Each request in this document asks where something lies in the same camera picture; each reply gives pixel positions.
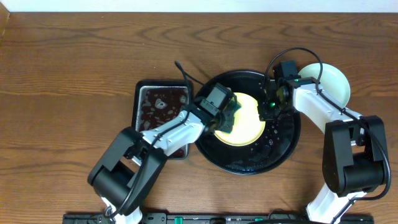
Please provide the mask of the pale green plate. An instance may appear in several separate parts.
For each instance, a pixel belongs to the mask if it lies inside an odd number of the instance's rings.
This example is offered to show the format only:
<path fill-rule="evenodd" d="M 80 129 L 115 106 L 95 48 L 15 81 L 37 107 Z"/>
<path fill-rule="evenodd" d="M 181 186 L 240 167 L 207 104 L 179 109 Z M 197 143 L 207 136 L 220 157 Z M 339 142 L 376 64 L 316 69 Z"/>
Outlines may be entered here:
<path fill-rule="evenodd" d="M 305 66 L 298 74 L 302 78 L 318 78 L 320 73 L 320 64 L 313 63 Z M 323 64 L 322 76 L 320 79 L 322 88 L 334 99 L 346 106 L 351 96 L 351 87 L 346 76 L 336 67 L 327 63 Z"/>

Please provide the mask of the yellow plate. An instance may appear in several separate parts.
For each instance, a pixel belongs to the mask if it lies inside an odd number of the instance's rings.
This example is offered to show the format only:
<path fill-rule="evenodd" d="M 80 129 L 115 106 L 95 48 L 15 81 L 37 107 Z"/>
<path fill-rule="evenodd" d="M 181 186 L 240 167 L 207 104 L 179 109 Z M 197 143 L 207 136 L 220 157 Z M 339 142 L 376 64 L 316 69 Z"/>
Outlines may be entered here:
<path fill-rule="evenodd" d="M 241 107 L 234 113 L 233 129 L 230 133 L 215 131 L 215 136 L 230 146 L 247 146 L 261 136 L 266 122 L 259 119 L 258 102 L 255 98 L 245 93 L 234 94 Z"/>

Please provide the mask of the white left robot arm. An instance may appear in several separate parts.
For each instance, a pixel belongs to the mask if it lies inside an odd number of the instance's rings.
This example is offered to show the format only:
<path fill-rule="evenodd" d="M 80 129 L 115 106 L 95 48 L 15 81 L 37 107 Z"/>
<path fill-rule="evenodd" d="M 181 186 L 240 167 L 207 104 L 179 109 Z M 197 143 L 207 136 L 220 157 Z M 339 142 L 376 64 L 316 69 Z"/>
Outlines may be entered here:
<path fill-rule="evenodd" d="M 139 223 L 140 206 L 169 157 L 205 131 L 218 130 L 239 107 L 235 95 L 208 96 L 154 129 L 124 128 L 87 179 L 107 206 L 104 217 L 113 223 Z"/>

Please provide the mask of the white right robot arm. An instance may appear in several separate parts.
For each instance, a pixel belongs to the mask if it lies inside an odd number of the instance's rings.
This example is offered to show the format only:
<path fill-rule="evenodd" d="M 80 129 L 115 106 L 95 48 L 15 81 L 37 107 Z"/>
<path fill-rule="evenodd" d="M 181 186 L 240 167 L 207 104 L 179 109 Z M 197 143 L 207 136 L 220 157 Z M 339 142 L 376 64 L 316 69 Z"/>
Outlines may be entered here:
<path fill-rule="evenodd" d="M 310 223 L 340 223 L 357 201 L 383 198 L 392 180 L 384 123 L 344 107 L 312 77 L 265 79 L 260 118 L 269 121 L 301 112 L 323 132 L 325 183 L 306 206 Z"/>

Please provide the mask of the green scrub sponge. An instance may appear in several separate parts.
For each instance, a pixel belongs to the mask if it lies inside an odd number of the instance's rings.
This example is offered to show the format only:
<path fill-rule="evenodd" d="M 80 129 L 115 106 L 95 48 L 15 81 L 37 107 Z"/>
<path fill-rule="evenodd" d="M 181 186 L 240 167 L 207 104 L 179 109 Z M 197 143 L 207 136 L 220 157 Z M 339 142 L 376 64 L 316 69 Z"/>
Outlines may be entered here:
<path fill-rule="evenodd" d="M 229 102 L 228 107 L 226 108 L 226 113 L 233 117 L 235 112 L 237 112 L 240 108 L 241 105 L 239 104 L 237 97 L 234 97 Z"/>

